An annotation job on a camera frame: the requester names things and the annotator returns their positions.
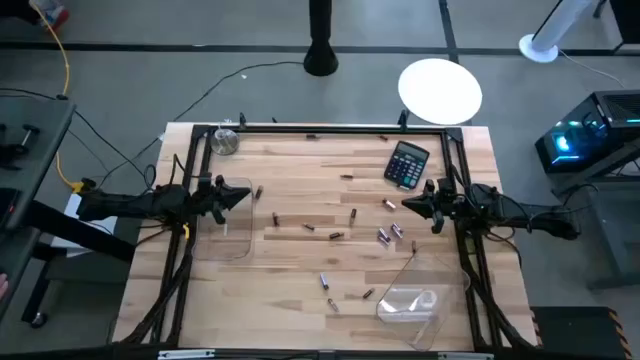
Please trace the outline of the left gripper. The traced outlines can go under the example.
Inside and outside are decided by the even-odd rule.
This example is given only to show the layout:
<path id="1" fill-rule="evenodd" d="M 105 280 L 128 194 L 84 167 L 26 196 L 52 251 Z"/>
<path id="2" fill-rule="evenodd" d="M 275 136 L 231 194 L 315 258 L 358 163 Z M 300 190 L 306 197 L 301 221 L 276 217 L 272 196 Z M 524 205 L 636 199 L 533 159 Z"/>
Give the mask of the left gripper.
<path id="1" fill-rule="evenodd" d="M 222 215 L 224 202 L 221 197 L 222 187 L 225 180 L 222 175 L 212 177 L 211 173 L 206 173 L 198 177 L 196 191 L 192 194 L 192 213 L 205 216 L 210 213 L 217 224 L 225 224 L 226 218 Z M 227 210 L 232 210 L 246 197 L 251 197 L 252 189 L 246 186 L 225 187 L 225 205 Z"/>

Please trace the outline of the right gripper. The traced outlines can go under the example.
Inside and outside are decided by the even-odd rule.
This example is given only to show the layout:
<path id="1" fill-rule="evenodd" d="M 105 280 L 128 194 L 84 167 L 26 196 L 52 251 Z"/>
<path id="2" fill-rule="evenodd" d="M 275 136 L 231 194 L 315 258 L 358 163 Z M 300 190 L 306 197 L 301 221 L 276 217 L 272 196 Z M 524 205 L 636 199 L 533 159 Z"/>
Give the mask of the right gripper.
<path id="1" fill-rule="evenodd" d="M 403 199 L 401 203 L 422 218 L 430 218 L 433 223 L 431 232 L 439 234 L 444 227 L 444 218 L 455 212 L 457 197 L 454 183 L 448 178 L 439 178 L 436 182 L 428 179 L 424 194 Z"/>

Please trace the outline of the clear plastic bin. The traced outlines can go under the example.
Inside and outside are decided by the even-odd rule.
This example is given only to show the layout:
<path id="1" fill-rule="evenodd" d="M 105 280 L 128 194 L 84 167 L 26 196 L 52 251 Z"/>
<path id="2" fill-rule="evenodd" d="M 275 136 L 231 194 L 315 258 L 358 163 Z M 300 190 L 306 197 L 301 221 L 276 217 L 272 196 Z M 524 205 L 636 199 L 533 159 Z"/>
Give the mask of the clear plastic bin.
<path id="1" fill-rule="evenodd" d="M 427 351 L 469 286 L 464 270 L 420 246 L 378 300 L 376 315 L 407 345 Z"/>
<path id="2" fill-rule="evenodd" d="M 247 187 L 250 192 L 231 210 L 222 211 L 226 220 L 217 224 L 212 215 L 197 217 L 193 236 L 193 256 L 201 261 L 232 261 L 251 254 L 254 237 L 253 186 L 248 178 L 229 178 L 232 187 Z"/>

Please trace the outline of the black desk calculator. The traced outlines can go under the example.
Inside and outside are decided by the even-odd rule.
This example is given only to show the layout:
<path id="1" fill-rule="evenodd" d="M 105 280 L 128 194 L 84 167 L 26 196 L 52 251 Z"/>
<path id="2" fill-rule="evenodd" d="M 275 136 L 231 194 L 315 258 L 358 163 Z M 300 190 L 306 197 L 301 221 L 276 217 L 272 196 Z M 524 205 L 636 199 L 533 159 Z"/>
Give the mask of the black desk calculator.
<path id="1" fill-rule="evenodd" d="M 397 187 L 415 189 L 426 169 L 430 153 L 412 143 L 399 141 L 384 171 L 384 178 Z"/>

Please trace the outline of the white round stool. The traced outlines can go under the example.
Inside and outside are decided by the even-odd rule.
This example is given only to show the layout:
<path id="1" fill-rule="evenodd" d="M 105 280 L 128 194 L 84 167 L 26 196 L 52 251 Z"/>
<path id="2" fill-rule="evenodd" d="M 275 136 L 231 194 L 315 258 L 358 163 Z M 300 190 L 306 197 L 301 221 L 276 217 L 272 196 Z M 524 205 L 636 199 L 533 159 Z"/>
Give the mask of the white round stool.
<path id="1" fill-rule="evenodd" d="M 442 126 L 471 120 L 483 100 L 481 86 L 469 70 L 440 58 L 408 65 L 399 76 L 398 94 L 410 113 Z"/>

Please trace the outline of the white sheet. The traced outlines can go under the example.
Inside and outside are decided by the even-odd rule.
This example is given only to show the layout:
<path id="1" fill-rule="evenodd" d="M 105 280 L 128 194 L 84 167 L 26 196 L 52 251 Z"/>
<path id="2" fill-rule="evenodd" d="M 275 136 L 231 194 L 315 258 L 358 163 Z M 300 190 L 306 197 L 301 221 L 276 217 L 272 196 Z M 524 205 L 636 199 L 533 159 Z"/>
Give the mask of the white sheet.
<path id="1" fill-rule="evenodd" d="M 117 218 L 110 216 L 102 220 L 81 221 L 77 211 L 81 202 L 79 194 L 72 194 L 64 208 L 64 215 L 76 220 L 76 223 L 62 233 L 55 235 L 50 245 L 55 249 L 64 250 L 66 257 L 74 257 L 91 252 L 91 249 L 84 246 L 86 237 L 89 233 L 86 231 L 88 227 L 94 228 L 107 235 L 115 233 Z"/>

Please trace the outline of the black pole with base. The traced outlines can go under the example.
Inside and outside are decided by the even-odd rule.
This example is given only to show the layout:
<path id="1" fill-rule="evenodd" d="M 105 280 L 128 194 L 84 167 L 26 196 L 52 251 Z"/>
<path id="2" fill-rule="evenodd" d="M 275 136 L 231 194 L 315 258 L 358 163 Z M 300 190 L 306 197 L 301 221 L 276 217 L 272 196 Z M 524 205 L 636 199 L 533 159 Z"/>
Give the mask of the black pole with base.
<path id="1" fill-rule="evenodd" d="M 303 60 L 308 74 L 324 77 L 333 74 L 339 65 L 330 44 L 332 0 L 309 0 L 311 45 Z"/>

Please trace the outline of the black lit computer tower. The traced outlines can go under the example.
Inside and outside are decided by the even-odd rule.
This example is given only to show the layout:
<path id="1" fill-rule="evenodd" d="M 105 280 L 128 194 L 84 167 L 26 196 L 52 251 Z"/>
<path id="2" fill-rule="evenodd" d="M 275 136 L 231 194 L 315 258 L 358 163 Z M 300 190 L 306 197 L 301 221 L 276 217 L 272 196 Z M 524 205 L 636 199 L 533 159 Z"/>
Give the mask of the black lit computer tower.
<path id="1" fill-rule="evenodd" d="M 595 91 L 535 142 L 547 174 L 586 169 L 640 138 L 640 90 Z"/>

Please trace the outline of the grey desk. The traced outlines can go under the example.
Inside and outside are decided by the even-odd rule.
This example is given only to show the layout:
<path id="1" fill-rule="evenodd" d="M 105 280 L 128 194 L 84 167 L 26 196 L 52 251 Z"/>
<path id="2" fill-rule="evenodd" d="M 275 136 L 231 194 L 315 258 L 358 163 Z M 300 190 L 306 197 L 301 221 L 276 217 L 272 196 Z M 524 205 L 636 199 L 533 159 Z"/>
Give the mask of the grey desk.
<path id="1" fill-rule="evenodd" d="M 591 290 L 640 286 L 640 176 L 603 176 L 572 182 L 568 174 L 550 177 L 552 192 L 583 200 L 583 234 L 595 243 L 605 273 L 590 280 Z"/>

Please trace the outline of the white tower fan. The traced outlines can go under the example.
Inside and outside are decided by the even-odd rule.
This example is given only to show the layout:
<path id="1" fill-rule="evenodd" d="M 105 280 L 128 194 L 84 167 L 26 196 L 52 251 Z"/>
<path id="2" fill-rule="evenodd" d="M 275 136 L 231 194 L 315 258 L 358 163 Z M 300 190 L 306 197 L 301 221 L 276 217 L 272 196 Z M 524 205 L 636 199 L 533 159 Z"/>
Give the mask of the white tower fan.
<path id="1" fill-rule="evenodd" d="M 551 63 L 559 55 L 559 43 L 593 0 L 558 0 L 535 33 L 518 42 L 520 53 L 536 63 Z"/>

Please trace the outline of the black box yellow-striped edge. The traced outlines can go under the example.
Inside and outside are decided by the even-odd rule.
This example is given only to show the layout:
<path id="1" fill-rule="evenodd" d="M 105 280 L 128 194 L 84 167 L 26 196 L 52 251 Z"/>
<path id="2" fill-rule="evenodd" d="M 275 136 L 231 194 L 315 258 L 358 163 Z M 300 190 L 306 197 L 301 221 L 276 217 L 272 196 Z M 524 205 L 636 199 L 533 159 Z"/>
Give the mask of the black box yellow-striped edge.
<path id="1" fill-rule="evenodd" d="M 550 352 L 632 360 L 631 346 L 609 307 L 532 307 L 538 345 Z"/>

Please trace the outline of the grey side table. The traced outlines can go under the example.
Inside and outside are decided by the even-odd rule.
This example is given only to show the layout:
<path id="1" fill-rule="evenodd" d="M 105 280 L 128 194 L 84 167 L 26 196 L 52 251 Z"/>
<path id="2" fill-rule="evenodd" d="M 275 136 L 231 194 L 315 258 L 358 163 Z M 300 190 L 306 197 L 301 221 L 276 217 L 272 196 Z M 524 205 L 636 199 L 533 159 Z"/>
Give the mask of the grey side table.
<path id="1" fill-rule="evenodd" d="M 27 212 L 47 174 L 55 152 L 67 132 L 75 104 L 68 100 L 28 97 L 0 98 L 0 141 L 22 145 L 27 152 L 12 162 L 12 170 L 0 168 L 0 273 L 8 278 L 8 289 L 0 298 L 0 322 L 18 289 L 30 262 L 40 231 L 27 224 Z"/>

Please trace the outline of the black clamp tool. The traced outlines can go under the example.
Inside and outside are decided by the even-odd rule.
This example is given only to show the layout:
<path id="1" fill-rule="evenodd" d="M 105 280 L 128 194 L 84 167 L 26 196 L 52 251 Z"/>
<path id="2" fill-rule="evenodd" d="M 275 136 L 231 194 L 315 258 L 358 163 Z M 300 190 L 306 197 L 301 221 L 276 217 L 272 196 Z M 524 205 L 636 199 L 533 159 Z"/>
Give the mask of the black clamp tool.
<path id="1" fill-rule="evenodd" d="M 19 171 L 21 167 L 16 166 L 14 161 L 29 152 L 26 146 L 28 140 L 40 133 L 40 129 L 30 124 L 24 124 L 22 128 L 26 131 L 23 140 L 15 144 L 0 144 L 0 168 L 9 171 Z"/>

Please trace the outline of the red and white object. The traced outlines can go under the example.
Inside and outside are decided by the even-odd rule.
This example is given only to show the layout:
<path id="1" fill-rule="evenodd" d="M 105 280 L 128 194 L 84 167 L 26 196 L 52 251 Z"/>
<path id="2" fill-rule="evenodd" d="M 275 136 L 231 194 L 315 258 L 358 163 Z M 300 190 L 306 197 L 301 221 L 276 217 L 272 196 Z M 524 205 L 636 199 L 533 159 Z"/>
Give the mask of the red and white object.
<path id="1" fill-rule="evenodd" d="M 57 31 L 69 19 L 69 10 L 59 0 L 29 0 L 35 11 L 37 24 L 45 30 Z"/>

